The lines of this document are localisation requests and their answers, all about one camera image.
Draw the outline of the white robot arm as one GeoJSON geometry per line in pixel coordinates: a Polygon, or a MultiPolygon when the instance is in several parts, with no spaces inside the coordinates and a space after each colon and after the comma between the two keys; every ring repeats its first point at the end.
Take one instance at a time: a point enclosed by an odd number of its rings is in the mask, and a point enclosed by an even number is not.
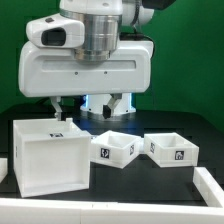
{"type": "Polygon", "coordinates": [[[60,12],[26,26],[18,83],[27,97],[48,97],[59,120],[65,96],[83,96],[81,111],[115,120],[135,112],[131,95],[150,84],[154,43],[122,32],[152,19],[176,0],[60,0],[60,12]]]}

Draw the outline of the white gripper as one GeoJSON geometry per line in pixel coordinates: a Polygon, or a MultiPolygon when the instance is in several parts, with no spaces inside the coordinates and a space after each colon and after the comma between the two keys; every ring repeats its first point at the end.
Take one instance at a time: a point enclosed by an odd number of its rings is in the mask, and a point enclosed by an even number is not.
{"type": "Polygon", "coordinates": [[[122,99],[116,93],[149,87],[152,53],[150,41],[122,41],[108,60],[89,62],[77,60],[72,49],[40,49],[28,42],[20,56],[19,89],[27,97],[51,97],[58,121],[66,120],[60,97],[112,94],[103,106],[102,115],[108,119],[122,99]]]}

